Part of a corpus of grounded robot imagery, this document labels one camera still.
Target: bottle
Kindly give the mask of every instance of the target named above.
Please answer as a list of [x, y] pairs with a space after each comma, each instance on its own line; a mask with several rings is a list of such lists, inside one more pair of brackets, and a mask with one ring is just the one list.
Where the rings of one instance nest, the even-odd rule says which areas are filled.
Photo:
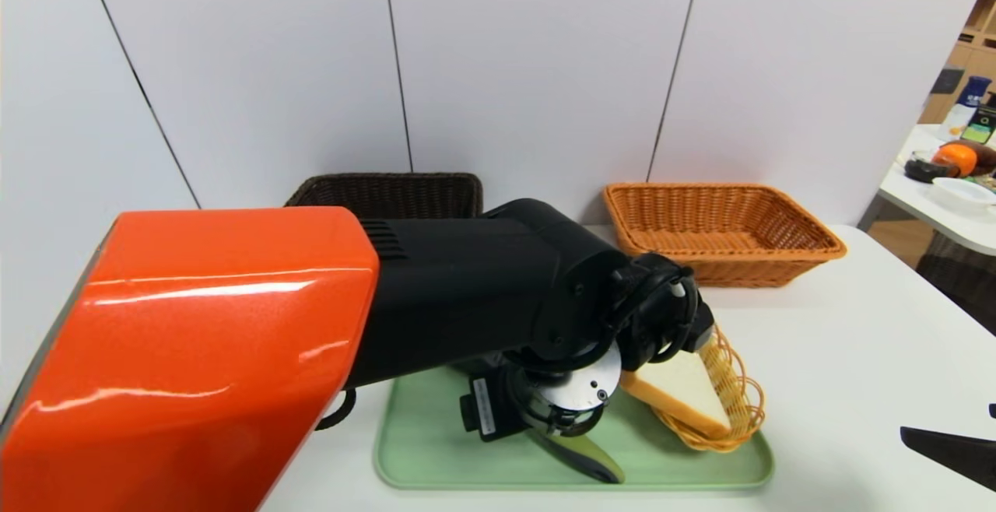
[[961, 139], [985, 144], [989, 142], [993, 130], [996, 130], [996, 93], [989, 93], [989, 100], [975, 110], [975, 115], [961, 133]]
[[937, 139], [946, 142], [961, 136], [968, 126], [968, 121], [971, 121], [972, 115], [975, 115], [979, 100], [982, 100], [982, 95], [986, 93], [990, 83], [992, 80], [986, 79], [985, 76], [968, 77], [968, 83], [964, 89], [961, 89], [958, 101], [952, 105], [947, 117], [944, 117], [944, 122], [937, 129]]

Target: wicker basket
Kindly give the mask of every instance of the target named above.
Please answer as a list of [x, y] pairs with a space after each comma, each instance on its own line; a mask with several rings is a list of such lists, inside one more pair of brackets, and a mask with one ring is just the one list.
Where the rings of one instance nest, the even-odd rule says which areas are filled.
[[658, 252], [705, 286], [782, 286], [846, 247], [789, 196], [762, 185], [619, 183], [605, 189], [619, 248]]
[[481, 181], [469, 173], [339, 173], [305, 181], [284, 206], [346, 207], [359, 218], [473, 218]]
[[[744, 373], [743, 360], [740, 360], [736, 350], [730, 348], [730, 343], [719, 330], [719, 325], [716, 325], [713, 337], [700, 350], [700, 356], [705, 363], [705, 369], [708, 370], [712, 388], [715, 389], [716, 395], [719, 395], [719, 401], [723, 403], [723, 409], [726, 409], [726, 414], [730, 417], [732, 430], [728, 437], [708, 438], [698, 430], [657, 409], [654, 409], [654, 414], [657, 414], [658, 419], [670, 430], [675, 431], [675, 434], [679, 435], [689, 447], [698, 451], [723, 453], [735, 451], [740, 444], [744, 444], [757, 433], [761, 423], [764, 423], [764, 391], [757, 381]], [[751, 402], [747, 387], [751, 387], [757, 402]]]

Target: black robot arm segment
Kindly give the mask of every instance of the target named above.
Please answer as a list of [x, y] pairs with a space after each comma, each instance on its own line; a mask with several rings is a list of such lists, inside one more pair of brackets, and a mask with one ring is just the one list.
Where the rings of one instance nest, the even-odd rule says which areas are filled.
[[487, 352], [570, 360], [604, 337], [629, 258], [550, 205], [483, 217], [363, 221], [381, 277], [347, 388]]
[[363, 227], [381, 277], [347, 388], [488, 352], [530, 370], [576, 370], [613, 341], [635, 370], [673, 339], [672, 350], [694, 350], [711, 332], [711, 315], [694, 320], [690, 270], [659, 254], [630, 260], [537, 200], [476, 219]]

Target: white bread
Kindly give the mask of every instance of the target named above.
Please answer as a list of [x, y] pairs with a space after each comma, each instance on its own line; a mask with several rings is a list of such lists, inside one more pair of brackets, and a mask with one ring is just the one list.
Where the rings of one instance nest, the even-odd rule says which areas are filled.
[[622, 389], [709, 438], [728, 437], [730, 419], [705, 370], [702, 357], [679, 350], [668, 362], [623, 371]]

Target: orange robot arm cover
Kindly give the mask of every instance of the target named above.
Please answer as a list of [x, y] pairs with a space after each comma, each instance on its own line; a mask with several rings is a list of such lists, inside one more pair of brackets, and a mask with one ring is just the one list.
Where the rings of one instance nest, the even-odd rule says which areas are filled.
[[8, 409], [0, 508], [255, 510], [342, 388], [377, 271], [339, 207], [122, 214]]

